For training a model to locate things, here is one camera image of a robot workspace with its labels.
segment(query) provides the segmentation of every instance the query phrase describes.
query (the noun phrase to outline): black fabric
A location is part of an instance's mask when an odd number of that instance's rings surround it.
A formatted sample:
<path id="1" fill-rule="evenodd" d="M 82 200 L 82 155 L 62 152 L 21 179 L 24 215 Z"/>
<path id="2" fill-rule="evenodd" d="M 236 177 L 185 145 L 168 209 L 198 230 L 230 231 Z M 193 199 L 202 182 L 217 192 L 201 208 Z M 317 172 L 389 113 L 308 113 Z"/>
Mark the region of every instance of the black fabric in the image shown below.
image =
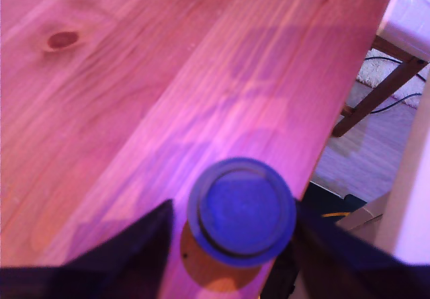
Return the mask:
<path id="1" fill-rule="evenodd" d="M 345 199 L 342 199 L 338 195 L 312 182 L 309 183 L 301 203 L 318 215 L 334 212 L 353 212 L 366 204 L 365 201 L 353 195 L 347 195 Z M 324 218 L 324 220 L 327 222 L 336 222 L 342 217 L 332 216 Z M 290 243 L 276 258 L 260 298 L 288 298 L 294 291 L 294 282 L 296 281 L 297 274 L 298 267 L 294 262 L 292 245 Z"/>

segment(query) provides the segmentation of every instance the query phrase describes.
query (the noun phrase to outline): wooden tabletop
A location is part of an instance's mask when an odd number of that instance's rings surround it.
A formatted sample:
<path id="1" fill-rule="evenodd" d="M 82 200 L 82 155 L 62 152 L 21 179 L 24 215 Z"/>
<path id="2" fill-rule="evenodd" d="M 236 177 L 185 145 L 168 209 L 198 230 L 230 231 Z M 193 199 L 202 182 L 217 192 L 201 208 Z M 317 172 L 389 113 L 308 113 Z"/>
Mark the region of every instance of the wooden tabletop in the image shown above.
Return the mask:
<path id="1" fill-rule="evenodd" d="M 2 265 L 59 265 L 173 198 L 160 297 L 256 298 L 271 263 L 184 267 L 189 191 L 245 156 L 300 198 L 387 3 L 2 0 Z"/>

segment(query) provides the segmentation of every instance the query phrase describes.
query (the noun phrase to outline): wooden floor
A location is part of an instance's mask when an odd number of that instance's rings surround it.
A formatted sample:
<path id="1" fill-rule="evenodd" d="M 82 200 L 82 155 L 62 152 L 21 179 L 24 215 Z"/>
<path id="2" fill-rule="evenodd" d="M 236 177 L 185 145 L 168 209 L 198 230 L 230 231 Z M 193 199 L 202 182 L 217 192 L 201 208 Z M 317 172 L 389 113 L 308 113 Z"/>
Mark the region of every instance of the wooden floor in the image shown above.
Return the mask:
<path id="1" fill-rule="evenodd" d="M 356 105 L 370 90 L 356 83 L 349 105 Z M 383 106 L 394 101 L 390 98 Z M 367 116 L 341 138 L 330 138 L 312 181 L 341 196 L 353 194 L 367 202 L 390 191 L 415 113 L 416 109 L 401 103 Z"/>

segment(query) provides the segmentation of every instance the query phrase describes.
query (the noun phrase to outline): blue lid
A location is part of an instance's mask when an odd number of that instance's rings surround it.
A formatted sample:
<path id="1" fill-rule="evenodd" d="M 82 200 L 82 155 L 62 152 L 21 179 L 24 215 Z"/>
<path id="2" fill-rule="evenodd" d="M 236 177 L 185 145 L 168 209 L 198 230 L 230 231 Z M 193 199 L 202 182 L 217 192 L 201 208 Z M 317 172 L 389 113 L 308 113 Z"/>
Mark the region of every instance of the blue lid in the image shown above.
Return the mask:
<path id="1" fill-rule="evenodd" d="M 239 266 L 278 255 L 291 238 L 296 207 L 285 181 L 268 165 L 233 158 L 206 169 L 188 203 L 197 242 L 213 257 Z"/>

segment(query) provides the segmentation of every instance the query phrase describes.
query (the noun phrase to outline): wooden chair leg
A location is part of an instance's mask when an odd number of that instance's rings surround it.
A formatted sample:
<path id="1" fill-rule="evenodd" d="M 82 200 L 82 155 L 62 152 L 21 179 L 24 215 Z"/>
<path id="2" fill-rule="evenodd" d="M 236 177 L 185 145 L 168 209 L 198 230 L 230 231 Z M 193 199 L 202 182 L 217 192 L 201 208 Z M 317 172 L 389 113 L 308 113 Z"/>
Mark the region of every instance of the wooden chair leg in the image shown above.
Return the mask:
<path id="1" fill-rule="evenodd" d="M 400 89 L 414 77 L 428 62 L 413 57 L 403 62 L 389 74 L 372 92 L 353 109 L 351 115 L 345 116 L 333 129 L 333 136 L 340 137 L 353 126 Z"/>

